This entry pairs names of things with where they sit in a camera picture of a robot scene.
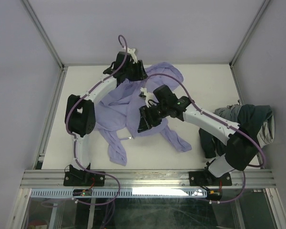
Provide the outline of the lilac purple jacket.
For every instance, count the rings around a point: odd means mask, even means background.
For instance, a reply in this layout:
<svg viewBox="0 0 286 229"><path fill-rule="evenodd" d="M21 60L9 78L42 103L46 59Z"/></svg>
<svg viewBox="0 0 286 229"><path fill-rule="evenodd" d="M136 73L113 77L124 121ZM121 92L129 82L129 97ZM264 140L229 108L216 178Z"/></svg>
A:
<svg viewBox="0 0 286 229"><path fill-rule="evenodd" d="M109 92L95 106L95 128L109 144L108 155L110 161L122 166L127 164L127 154L117 131L123 128L127 128L132 137L145 137L160 133L178 152L187 152L192 149L188 142L169 128L166 118L161 121L159 126L138 133L139 109L145 105L145 100L139 97L140 89L146 87L149 92L152 92L165 84L173 91L184 80L182 73L167 62L154 64L147 67L145 71L152 76L147 83L126 80Z"/></svg>

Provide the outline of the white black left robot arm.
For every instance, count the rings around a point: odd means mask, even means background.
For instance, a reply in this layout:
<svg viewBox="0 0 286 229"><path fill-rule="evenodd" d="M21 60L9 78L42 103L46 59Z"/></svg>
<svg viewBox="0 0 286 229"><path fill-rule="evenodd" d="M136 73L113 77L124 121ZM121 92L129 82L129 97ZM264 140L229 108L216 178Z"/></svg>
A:
<svg viewBox="0 0 286 229"><path fill-rule="evenodd" d="M92 89L82 95L68 97L65 125L75 145L71 165L78 169L73 179L79 185L88 184L91 178L85 169L90 168L87 135L95 128L95 105L125 80L136 82L147 78L143 62L137 59L135 52L135 48L118 52L116 60L104 70L104 77Z"/></svg>

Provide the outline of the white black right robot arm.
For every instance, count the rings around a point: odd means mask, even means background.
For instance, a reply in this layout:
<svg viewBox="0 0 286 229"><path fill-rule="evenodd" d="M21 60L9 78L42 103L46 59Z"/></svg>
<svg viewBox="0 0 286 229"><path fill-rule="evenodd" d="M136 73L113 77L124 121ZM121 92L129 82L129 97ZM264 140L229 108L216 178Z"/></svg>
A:
<svg viewBox="0 0 286 229"><path fill-rule="evenodd" d="M139 97L145 100L145 105L139 109L139 133L159 126L169 116L198 126L226 146L225 153L205 169L204 181L209 185L217 183L225 173L245 170L260 149L252 125L241 126L219 117L200 108L187 96L178 98L167 85L152 93L141 88Z"/></svg>

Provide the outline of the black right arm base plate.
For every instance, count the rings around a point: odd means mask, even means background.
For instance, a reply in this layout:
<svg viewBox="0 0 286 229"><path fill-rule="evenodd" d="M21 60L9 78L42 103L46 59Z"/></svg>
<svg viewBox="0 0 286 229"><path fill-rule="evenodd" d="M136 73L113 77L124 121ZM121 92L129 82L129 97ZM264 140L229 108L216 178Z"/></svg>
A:
<svg viewBox="0 0 286 229"><path fill-rule="evenodd" d="M188 172L190 186L231 186L232 179L229 173L223 174L221 177L215 177L208 171L190 171Z"/></svg>

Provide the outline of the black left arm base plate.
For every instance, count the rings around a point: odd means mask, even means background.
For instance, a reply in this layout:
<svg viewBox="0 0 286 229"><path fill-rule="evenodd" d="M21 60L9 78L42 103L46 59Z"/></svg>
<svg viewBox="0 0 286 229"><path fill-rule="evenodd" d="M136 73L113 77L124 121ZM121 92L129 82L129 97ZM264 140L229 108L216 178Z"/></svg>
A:
<svg viewBox="0 0 286 229"><path fill-rule="evenodd" d="M63 185L65 187L103 187L105 176L88 173L82 170L68 171L65 173Z"/></svg>

